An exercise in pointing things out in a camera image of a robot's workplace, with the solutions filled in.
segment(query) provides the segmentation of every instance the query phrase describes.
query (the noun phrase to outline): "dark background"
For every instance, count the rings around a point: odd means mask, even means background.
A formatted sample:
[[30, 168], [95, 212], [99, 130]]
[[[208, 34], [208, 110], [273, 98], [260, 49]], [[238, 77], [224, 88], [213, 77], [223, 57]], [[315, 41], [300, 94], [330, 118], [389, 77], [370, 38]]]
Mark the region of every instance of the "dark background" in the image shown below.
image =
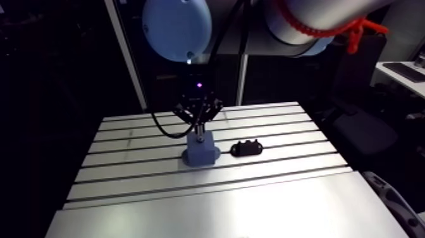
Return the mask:
[[[179, 65], [162, 59], [141, 31], [141, 4], [120, 7], [122, 24], [148, 103], [169, 111], [178, 98]], [[44, 237], [105, 116], [141, 113], [103, 0], [0, 1], [0, 82], [10, 220]], [[369, 15], [381, 22], [383, 8]], [[308, 101], [326, 92], [345, 46], [306, 58], [251, 56], [244, 104]], [[217, 95], [235, 104], [237, 57], [221, 55]]]

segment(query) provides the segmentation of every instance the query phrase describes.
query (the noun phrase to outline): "metal work surface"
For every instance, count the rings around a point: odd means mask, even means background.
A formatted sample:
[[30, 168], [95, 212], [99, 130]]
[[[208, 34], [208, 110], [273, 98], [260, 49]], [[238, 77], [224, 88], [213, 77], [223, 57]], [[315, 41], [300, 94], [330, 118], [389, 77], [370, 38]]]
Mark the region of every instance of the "metal work surface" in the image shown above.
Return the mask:
[[[298, 103], [225, 108], [207, 129], [222, 155], [191, 168], [185, 139], [162, 136], [149, 116], [105, 118], [47, 237], [403, 237]], [[263, 152], [233, 157], [247, 139]]]
[[[188, 125], [170, 113], [158, 113], [166, 130]], [[105, 118], [89, 149], [64, 208], [140, 201], [150, 197], [286, 181], [351, 171], [298, 103], [225, 108], [214, 121], [216, 147], [222, 155], [214, 166], [191, 168], [180, 156], [186, 138], [161, 135], [147, 115]], [[263, 145], [257, 156], [235, 158], [229, 150], [239, 140]]]
[[59, 211], [48, 238], [407, 237], [357, 172]]

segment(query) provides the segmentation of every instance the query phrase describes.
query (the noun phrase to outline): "black cable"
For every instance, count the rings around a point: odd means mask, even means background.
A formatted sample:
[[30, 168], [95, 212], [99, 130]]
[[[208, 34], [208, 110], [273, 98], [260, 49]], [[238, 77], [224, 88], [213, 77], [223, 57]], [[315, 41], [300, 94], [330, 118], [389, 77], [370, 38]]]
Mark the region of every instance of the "black cable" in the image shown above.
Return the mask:
[[212, 65], [215, 57], [217, 56], [218, 48], [220, 47], [221, 42], [225, 38], [227, 30], [229, 29], [231, 23], [233, 22], [233, 19], [238, 13], [239, 8], [245, 1], [246, 0], [238, 0], [231, 8], [229, 15], [227, 15], [224, 24], [221, 26], [220, 31], [217, 34], [216, 42], [214, 43], [211, 49], [211, 53], [209, 55], [208, 65]]
[[153, 111], [151, 111], [151, 116], [152, 119], [154, 119], [155, 125], [156, 127], [161, 131], [161, 133], [169, 138], [173, 138], [173, 139], [179, 139], [179, 138], [183, 138], [185, 137], [187, 134], [189, 134], [195, 127], [196, 124], [198, 124], [200, 117], [202, 116], [202, 110], [204, 109], [204, 104], [205, 104], [205, 100], [202, 100], [201, 102], [201, 106], [199, 109], [199, 113], [197, 118], [195, 119], [195, 121], [189, 126], [189, 128], [182, 132], [182, 133], [178, 133], [178, 134], [171, 134], [166, 132], [163, 127], [159, 124], [158, 119], [156, 118], [155, 114]]
[[[208, 61], [208, 65], [212, 65], [212, 63], [213, 63], [213, 61], [214, 61], [214, 58], [216, 57], [216, 55], [217, 55], [217, 52], [218, 52], [218, 48], [220, 47], [220, 45], [221, 45], [221, 42], [223, 41], [223, 39], [224, 39], [224, 37], [225, 37], [225, 35], [226, 35], [226, 32], [227, 32], [227, 30], [229, 29], [229, 26], [231, 25], [231, 23], [233, 22], [233, 19], [235, 18], [235, 16], [236, 16], [236, 14], [237, 14], [237, 12], [238, 12], [238, 10], [239, 10], [239, 8], [241, 7], [241, 5], [243, 4], [243, 3], [248, 3], [249, 4], [249, 7], [250, 7], [250, 0], [238, 0], [234, 5], [233, 5], [233, 7], [232, 7], [232, 9], [231, 9], [231, 11], [230, 11], [230, 13], [229, 13], [229, 15], [227, 16], [227, 18], [226, 18], [226, 20], [225, 20], [225, 23], [224, 23], [224, 25], [220, 28], [220, 31], [218, 32], [218, 34], [217, 34], [217, 38], [216, 38], [216, 41], [214, 42], [214, 45], [213, 45], [213, 47], [212, 47], [212, 50], [211, 50], [211, 53], [210, 53], [210, 57], [209, 57], [209, 61]], [[246, 9], [250, 9], [250, 8], [247, 8], [247, 7], [245, 7], [244, 8], [244, 21], [246, 22], [247, 21], [247, 16], [246, 16], [246, 13], [247, 12], [245, 12], [245, 10]], [[241, 51], [241, 48], [242, 48], [242, 41], [244, 41], [245, 43], [243, 44], [243, 49], [242, 49], [242, 51], [245, 51], [245, 45], [246, 45], [246, 41], [247, 41], [247, 37], [248, 37], [248, 35], [246, 34], [246, 37], [244, 37], [244, 34], [243, 34], [243, 32], [244, 32], [244, 29], [245, 29], [245, 27], [242, 27], [242, 36], [241, 36], [241, 45], [239, 46], [239, 52]], [[153, 112], [153, 110], [151, 111], [151, 117], [152, 117], [152, 119], [154, 120], [154, 122], [155, 122], [155, 125], [156, 125], [156, 127], [161, 131], [161, 133], [163, 134], [163, 135], [165, 135], [165, 136], [167, 136], [167, 137], [170, 137], [170, 138], [173, 138], [173, 139], [179, 139], [179, 138], [182, 138], [182, 137], [185, 137], [187, 134], [189, 134], [193, 129], [194, 129], [194, 127], [195, 127], [195, 125], [196, 124], [198, 124], [198, 122], [199, 122], [199, 119], [201, 118], [201, 116], [202, 116], [202, 110], [204, 109], [204, 99], [202, 100], [202, 102], [201, 102], [201, 107], [200, 107], [200, 110], [199, 110], [199, 113], [198, 113], [198, 115], [197, 115], [197, 117], [196, 117], [196, 119], [195, 119], [195, 121], [189, 126], [189, 128], [186, 130], [186, 131], [184, 131], [184, 132], [182, 132], [182, 133], [179, 133], [179, 134], [171, 134], [171, 133], [168, 133], [167, 131], [165, 131], [164, 129], [163, 129], [163, 127], [159, 124], [159, 122], [158, 122], [158, 119], [156, 118], [156, 116], [155, 116], [155, 114], [154, 114], [154, 112]]]

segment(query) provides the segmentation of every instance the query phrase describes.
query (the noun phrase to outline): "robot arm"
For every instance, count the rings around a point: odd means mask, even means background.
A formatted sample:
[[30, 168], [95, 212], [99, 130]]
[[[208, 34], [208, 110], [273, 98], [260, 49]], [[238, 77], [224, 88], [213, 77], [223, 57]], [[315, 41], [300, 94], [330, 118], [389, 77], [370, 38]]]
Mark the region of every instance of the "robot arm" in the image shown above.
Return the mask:
[[[252, 11], [244, 53], [280, 56], [320, 53], [334, 35], [347, 31], [356, 20], [393, 1], [248, 0]], [[228, 27], [219, 53], [237, 54], [243, 35], [240, 29], [245, 23], [243, 14], [237, 10], [244, 2], [147, 0], [143, 11], [145, 36], [162, 57], [194, 62], [213, 51], [214, 43], [223, 32], [221, 29]], [[233, 24], [226, 20], [230, 15]]]

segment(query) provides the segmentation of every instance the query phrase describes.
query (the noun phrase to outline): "black object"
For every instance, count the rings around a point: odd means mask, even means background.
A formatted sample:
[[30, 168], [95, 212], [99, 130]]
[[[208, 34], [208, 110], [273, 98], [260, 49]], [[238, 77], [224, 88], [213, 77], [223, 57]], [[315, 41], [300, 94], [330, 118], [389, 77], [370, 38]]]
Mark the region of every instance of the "black object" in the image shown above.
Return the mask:
[[384, 63], [382, 65], [385, 66], [386, 68], [393, 70], [399, 75], [409, 79], [412, 82], [415, 82], [415, 83], [425, 82], [425, 75], [419, 73], [418, 71], [412, 68], [409, 68], [403, 65], [402, 63]]
[[342, 57], [327, 96], [333, 109], [322, 119], [326, 129], [346, 139], [360, 156], [368, 156], [366, 161], [391, 148], [398, 139], [397, 133], [366, 107], [370, 104], [371, 77], [385, 44], [382, 36], [364, 36], [356, 54]]
[[241, 143], [240, 141], [230, 148], [230, 154], [234, 157], [258, 155], [262, 153], [262, 144], [256, 139], [254, 142], [246, 141]]

